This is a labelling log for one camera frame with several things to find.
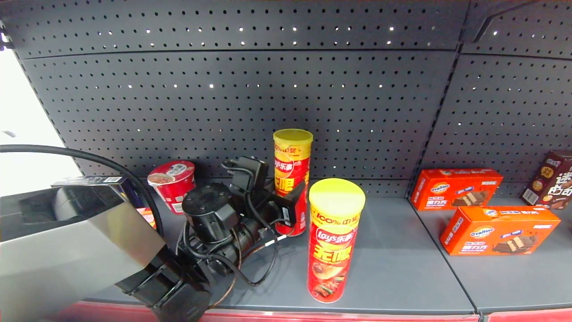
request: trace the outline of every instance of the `barcode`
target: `barcode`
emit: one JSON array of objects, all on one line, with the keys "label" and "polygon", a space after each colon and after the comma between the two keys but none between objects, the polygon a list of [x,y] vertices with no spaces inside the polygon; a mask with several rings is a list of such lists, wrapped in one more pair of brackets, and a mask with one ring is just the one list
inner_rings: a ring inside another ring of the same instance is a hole
[{"label": "barcode", "polygon": [[525,193],[522,195],[522,198],[524,198],[524,200],[533,206],[536,205],[536,201],[538,201],[538,195],[530,189],[526,189]]},{"label": "barcode", "polygon": [[171,203],[171,206],[173,206],[173,210],[176,213],[182,213],[182,202],[179,203]]},{"label": "barcode", "polygon": [[290,221],[290,212],[288,211],[288,208],[282,208],[282,214],[284,214],[284,219],[286,219],[286,221]]},{"label": "barcode", "polygon": [[105,179],[104,182],[118,182],[119,180],[121,180],[121,178],[123,178],[122,176],[110,176],[109,178]]}]

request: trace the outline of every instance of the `instant noodle cup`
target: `instant noodle cup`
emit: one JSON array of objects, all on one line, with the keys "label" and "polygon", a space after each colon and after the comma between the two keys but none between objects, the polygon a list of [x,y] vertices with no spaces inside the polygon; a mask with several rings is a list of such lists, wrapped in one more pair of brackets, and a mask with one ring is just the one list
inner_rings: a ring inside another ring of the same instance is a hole
[{"label": "instant noodle cup", "polygon": [[313,135],[303,129],[287,128],[274,133],[274,183],[276,194],[287,195],[301,182],[306,187],[296,204],[295,214],[284,213],[286,220],[296,216],[296,224],[289,227],[276,224],[280,234],[296,236],[306,230],[306,212],[308,211],[308,184],[310,178],[310,152]]},{"label": "instant noodle cup", "polygon": [[308,291],[322,303],[344,293],[366,195],[344,179],[316,182],[309,193]]},{"label": "instant noodle cup", "polygon": [[196,186],[194,164],[186,160],[165,163],[151,171],[147,182],[174,214],[182,215],[182,200]]}]

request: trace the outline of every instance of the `yellow lid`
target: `yellow lid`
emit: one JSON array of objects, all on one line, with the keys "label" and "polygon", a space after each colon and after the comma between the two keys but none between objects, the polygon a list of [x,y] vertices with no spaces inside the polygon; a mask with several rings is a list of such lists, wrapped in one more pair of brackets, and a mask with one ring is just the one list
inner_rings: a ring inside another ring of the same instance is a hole
[{"label": "yellow lid", "polygon": [[303,129],[299,128],[285,128],[274,132],[274,141],[279,146],[283,144],[287,145],[299,145],[312,143],[314,136]]},{"label": "yellow lid", "polygon": [[330,216],[354,215],[363,210],[366,194],[355,183],[338,178],[320,180],[312,185],[310,204]]}]

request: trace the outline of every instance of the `snack box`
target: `snack box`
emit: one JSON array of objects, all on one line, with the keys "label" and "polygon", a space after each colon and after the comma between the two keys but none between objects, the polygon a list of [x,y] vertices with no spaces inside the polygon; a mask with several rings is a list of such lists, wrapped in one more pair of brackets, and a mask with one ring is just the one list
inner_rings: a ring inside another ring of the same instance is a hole
[{"label": "snack box", "polygon": [[133,184],[124,176],[78,176],[65,178],[51,184],[52,188],[62,186],[110,186],[115,192],[129,200],[135,208],[143,207],[143,201],[135,192]]},{"label": "snack box", "polygon": [[137,208],[137,212],[145,218],[145,220],[153,227],[153,229],[157,230],[157,224],[155,223],[155,217],[153,217],[153,212],[151,208]]},{"label": "snack box", "polygon": [[543,207],[459,207],[440,240],[453,256],[531,254],[559,223]]},{"label": "snack box", "polygon": [[531,206],[564,209],[572,199],[572,151],[550,151],[521,195]]},{"label": "snack box", "polygon": [[490,168],[421,170],[411,203],[417,210],[485,206],[501,184]]}]

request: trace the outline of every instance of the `chocolate wafer image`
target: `chocolate wafer image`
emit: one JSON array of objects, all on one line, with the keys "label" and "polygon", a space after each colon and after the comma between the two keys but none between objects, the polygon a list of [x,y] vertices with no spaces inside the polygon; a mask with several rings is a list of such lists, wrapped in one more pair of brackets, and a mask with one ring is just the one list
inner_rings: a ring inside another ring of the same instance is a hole
[{"label": "chocolate wafer image", "polygon": [[516,236],[506,242],[498,243],[492,250],[508,254],[524,253],[534,245],[535,240],[534,236]]},{"label": "chocolate wafer image", "polygon": [[568,188],[572,187],[572,180],[563,183],[563,184],[561,185],[561,187],[562,187],[563,189],[568,189]]},{"label": "chocolate wafer image", "polygon": [[472,191],[462,197],[453,200],[452,205],[461,206],[480,206],[488,197],[488,191]]}]

